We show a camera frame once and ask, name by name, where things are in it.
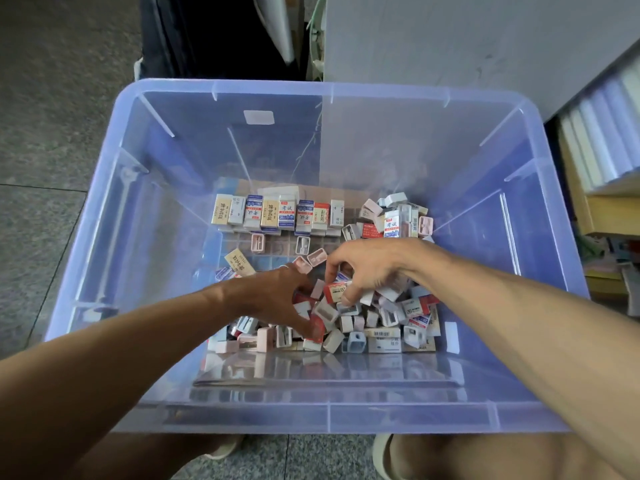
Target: black bag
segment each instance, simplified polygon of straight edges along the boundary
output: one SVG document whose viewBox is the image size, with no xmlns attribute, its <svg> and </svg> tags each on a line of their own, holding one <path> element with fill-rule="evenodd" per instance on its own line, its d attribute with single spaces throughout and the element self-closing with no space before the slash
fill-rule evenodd
<svg viewBox="0 0 640 480">
<path fill-rule="evenodd" d="M 140 78 L 301 80 L 253 0 L 140 0 Z"/>
</svg>

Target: shoe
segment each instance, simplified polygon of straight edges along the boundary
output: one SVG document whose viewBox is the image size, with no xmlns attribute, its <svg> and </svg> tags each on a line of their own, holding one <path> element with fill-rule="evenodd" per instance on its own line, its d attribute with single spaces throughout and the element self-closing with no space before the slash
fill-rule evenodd
<svg viewBox="0 0 640 480">
<path fill-rule="evenodd" d="M 239 448 L 242 440 L 244 435 L 225 435 L 224 443 L 213 453 L 206 453 L 205 456 L 212 460 L 223 460 Z"/>
<path fill-rule="evenodd" d="M 376 439 L 373 441 L 373 466 L 376 468 L 378 475 L 384 480 L 403 480 L 391 471 L 391 456 L 389 453 L 391 438 L 393 438 L 391 433 L 376 435 Z"/>
</svg>

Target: blue translucent plastic container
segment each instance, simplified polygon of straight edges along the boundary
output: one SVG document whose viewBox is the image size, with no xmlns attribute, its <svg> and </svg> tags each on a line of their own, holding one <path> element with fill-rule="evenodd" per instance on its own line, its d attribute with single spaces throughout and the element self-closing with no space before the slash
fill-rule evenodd
<svg viewBox="0 0 640 480">
<path fill-rule="evenodd" d="M 249 180 L 373 198 L 404 191 L 429 208 L 437 244 L 588 295 L 540 115 L 520 95 L 148 79 L 116 101 L 46 338 L 214 282 L 222 251 L 248 245 L 247 238 L 222 236 L 209 225 L 215 194 L 234 193 Z M 267 269 L 292 259 L 292 250 L 274 245 L 252 259 Z M 214 387 L 194 388 L 205 362 L 221 362 L 205 358 L 202 345 L 167 372 L 119 428 L 565 428 L 475 333 L 438 307 L 442 336 L 435 354 L 240 353 Z"/>
</svg>

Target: speckled tile floor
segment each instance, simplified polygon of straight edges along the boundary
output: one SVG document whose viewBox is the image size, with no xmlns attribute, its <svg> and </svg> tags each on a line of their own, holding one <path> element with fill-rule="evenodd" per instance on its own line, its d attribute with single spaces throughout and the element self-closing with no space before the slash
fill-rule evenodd
<svg viewBox="0 0 640 480">
<path fill-rule="evenodd" d="M 0 0 L 0 358 L 44 336 L 113 101 L 139 56 L 137 0 Z M 371 444 L 249 436 L 175 478 L 373 479 Z"/>
</svg>

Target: forearm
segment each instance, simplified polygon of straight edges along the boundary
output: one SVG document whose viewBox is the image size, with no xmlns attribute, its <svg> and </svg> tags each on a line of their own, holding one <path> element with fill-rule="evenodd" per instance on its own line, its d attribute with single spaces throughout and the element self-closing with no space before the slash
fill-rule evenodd
<svg viewBox="0 0 640 480">
<path fill-rule="evenodd" d="M 533 393 L 628 476 L 640 472 L 640 326 L 586 299 L 407 246 L 405 274 L 432 291 Z"/>
<path fill-rule="evenodd" d="M 215 290 L 181 296 L 0 362 L 0 470 L 37 478 L 46 468 L 54 477 L 232 315 Z"/>
</svg>

